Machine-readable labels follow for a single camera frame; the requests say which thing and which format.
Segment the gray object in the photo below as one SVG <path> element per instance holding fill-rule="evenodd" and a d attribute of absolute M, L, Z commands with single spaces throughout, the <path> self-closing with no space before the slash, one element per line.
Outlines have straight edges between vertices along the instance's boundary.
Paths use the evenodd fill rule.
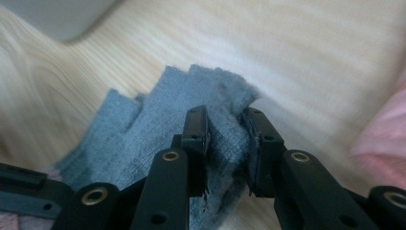
<path fill-rule="evenodd" d="M 82 35 L 116 0 L 0 0 L 0 4 L 51 38 Z"/>
<path fill-rule="evenodd" d="M 245 188 L 241 163 L 249 137 L 237 116 L 257 96 L 245 80 L 221 69 L 168 67 L 148 96 L 131 100 L 110 91 L 79 145 L 56 164 L 75 190 L 92 182 L 123 189 L 147 175 L 155 153 L 182 133 L 188 109 L 208 109 L 212 153 L 208 155 L 208 203 L 191 200 L 191 229 L 215 229 Z"/>

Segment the crumpled cloth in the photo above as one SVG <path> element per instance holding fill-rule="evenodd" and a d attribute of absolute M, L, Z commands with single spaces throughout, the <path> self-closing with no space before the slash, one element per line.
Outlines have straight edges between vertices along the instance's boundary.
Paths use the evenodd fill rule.
<path fill-rule="evenodd" d="M 212 149 L 207 156 L 209 193 L 207 203 L 191 198 L 190 228 L 215 229 L 244 191 L 241 171 L 249 136 L 238 116 L 257 95 L 241 76 L 228 71 L 167 67 L 147 96 L 129 99 L 109 91 L 78 146 L 55 164 L 55 170 L 76 191 L 93 182 L 124 189 L 145 177 L 155 153 L 170 147 L 173 134 L 182 133 L 186 112 L 204 104 Z M 8 229 L 33 229 L 30 222 L 25 227 L 15 220 L 12 224 Z"/>
<path fill-rule="evenodd" d="M 406 190 L 406 71 L 350 152 L 380 184 Z"/>

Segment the gray cloth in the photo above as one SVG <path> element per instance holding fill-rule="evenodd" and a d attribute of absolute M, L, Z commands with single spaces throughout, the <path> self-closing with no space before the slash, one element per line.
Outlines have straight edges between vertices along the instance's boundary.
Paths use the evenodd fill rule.
<path fill-rule="evenodd" d="M 242 77 L 221 69 L 167 67 L 148 96 L 131 100 L 110 91 L 82 141 L 56 168 L 75 190 L 92 182 L 123 189 L 146 176 L 154 154 L 182 133 L 187 110 L 204 104 L 213 150 L 210 193 L 207 208 L 203 198 L 192 198 L 190 228 L 215 229 L 244 188 L 240 171 L 249 137 L 237 117 L 256 96 Z"/>

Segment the wooden table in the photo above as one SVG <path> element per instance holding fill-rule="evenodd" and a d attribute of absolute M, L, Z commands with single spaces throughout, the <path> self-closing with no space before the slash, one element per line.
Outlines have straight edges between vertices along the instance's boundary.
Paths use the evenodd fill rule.
<path fill-rule="evenodd" d="M 340 183 L 376 184 L 349 149 L 394 91 L 406 1 L 126 0 L 69 43 L 0 8 L 0 161 L 41 169 L 79 141 L 109 88 L 147 93 L 166 65 L 241 74 L 290 149 Z M 243 198 L 221 229 L 278 229 L 272 201 Z"/>

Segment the pink fabric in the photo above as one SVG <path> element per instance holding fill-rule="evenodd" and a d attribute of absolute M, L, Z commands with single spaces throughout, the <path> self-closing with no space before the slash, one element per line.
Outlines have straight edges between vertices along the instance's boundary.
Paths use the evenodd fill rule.
<path fill-rule="evenodd" d="M 350 152 L 380 184 L 406 190 L 406 71 L 397 86 Z"/>
<path fill-rule="evenodd" d="M 61 181 L 59 172 L 55 169 L 44 171 L 49 179 Z M 20 216 L 12 213 L 0 213 L 0 230 L 46 230 L 51 229 L 54 221 L 45 218 Z"/>

